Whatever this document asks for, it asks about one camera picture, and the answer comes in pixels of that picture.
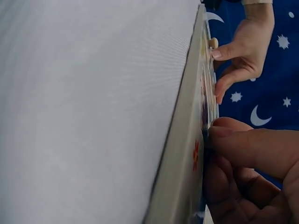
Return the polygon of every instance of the fingernail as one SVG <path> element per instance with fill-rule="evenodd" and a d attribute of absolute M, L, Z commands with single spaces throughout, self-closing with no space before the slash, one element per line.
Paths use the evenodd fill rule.
<path fill-rule="evenodd" d="M 230 136 L 234 131 L 227 127 L 213 126 L 209 129 L 209 135 L 212 138 L 223 138 Z"/>
<path fill-rule="evenodd" d="M 212 120 L 211 122 L 211 127 L 213 126 L 214 121 L 216 121 L 218 118 L 215 118 L 214 120 Z"/>
<path fill-rule="evenodd" d="M 217 59 L 217 58 L 222 57 L 222 54 L 221 54 L 221 52 L 218 51 L 218 50 L 213 50 L 213 51 L 212 51 L 212 56 L 213 56 L 213 58 Z"/>

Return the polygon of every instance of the white surface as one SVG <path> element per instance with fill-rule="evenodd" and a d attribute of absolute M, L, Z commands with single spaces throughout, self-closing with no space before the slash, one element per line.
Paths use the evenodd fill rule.
<path fill-rule="evenodd" d="M 139 224 L 196 0 L 0 1 L 0 223 Z"/>

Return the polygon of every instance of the blue blanket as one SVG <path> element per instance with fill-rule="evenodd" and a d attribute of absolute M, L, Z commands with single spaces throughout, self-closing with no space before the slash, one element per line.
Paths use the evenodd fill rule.
<path fill-rule="evenodd" d="M 299 1 L 274 0 L 275 28 L 262 75 L 234 84 L 220 105 L 220 116 L 254 128 L 299 130 Z M 208 10 L 211 36 L 219 45 L 231 42 L 245 17 L 241 3 L 223 1 L 218 11 Z M 216 72 L 219 78 L 226 63 Z M 277 186 L 281 184 L 264 175 Z"/>

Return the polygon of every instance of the adult hand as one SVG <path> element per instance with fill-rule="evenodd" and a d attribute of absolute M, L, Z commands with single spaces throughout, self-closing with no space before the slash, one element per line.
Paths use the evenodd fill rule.
<path fill-rule="evenodd" d="M 231 59 L 215 86 L 217 103 L 221 104 L 226 90 L 236 82 L 257 78 L 261 75 L 267 49 L 274 28 L 272 4 L 245 6 L 246 19 L 238 26 L 233 41 L 212 52 L 215 69 Z"/>
<path fill-rule="evenodd" d="M 217 119 L 204 177 L 215 224 L 299 224 L 299 131 L 252 129 Z M 280 190 L 252 168 L 283 183 Z"/>

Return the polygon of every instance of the finger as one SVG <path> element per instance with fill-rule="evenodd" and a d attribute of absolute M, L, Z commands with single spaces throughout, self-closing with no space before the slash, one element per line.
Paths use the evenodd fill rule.
<path fill-rule="evenodd" d="M 247 69 L 241 68 L 231 71 L 217 81 L 215 85 L 215 96 L 218 96 L 221 92 L 226 92 L 232 84 L 246 81 L 250 78 L 252 78 L 252 72 Z"/>
<path fill-rule="evenodd" d="M 233 129 L 235 132 L 249 131 L 253 128 L 233 118 L 222 117 L 214 120 L 211 126 L 221 126 Z"/>
<path fill-rule="evenodd" d="M 249 168 L 234 169 L 234 178 L 241 194 L 260 209 L 280 193 L 279 188 Z"/>
<path fill-rule="evenodd" d="M 214 223 L 228 224 L 232 221 L 234 221 L 233 223 L 247 223 L 246 215 L 230 192 L 228 180 L 230 177 L 226 175 L 226 172 L 229 172 L 229 168 L 227 164 L 221 164 L 222 168 L 225 167 L 224 171 L 218 165 L 222 162 L 211 162 L 207 166 L 203 181 L 207 205 Z"/>
<path fill-rule="evenodd" d="M 217 71 L 217 69 L 222 66 L 225 63 L 225 61 L 213 61 L 213 65 L 214 65 L 214 70 Z"/>
<path fill-rule="evenodd" d="M 226 61 L 235 57 L 244 56 L 245 47 L 240 42 L 232 41 L 212 51 L 212 56 L 217 61 Z"/>
<path fill-rule="evenodd" d="M 222 102 L 223 102 L 224 95 L 225 95 L 225 92 L 221 92 L 221 93 L 216 97 L 216 103 L 218 103 L 219 105 L 221 105 Z"/>
<path fill-rule="evenodd" d="M 256 168 L 276 178 L 284 179 L 299 159 L 298 131 L 254 129 L 234 132 L 213 126 L 209 129 L 209 137 L 213 150 L 236 166 Z"/>

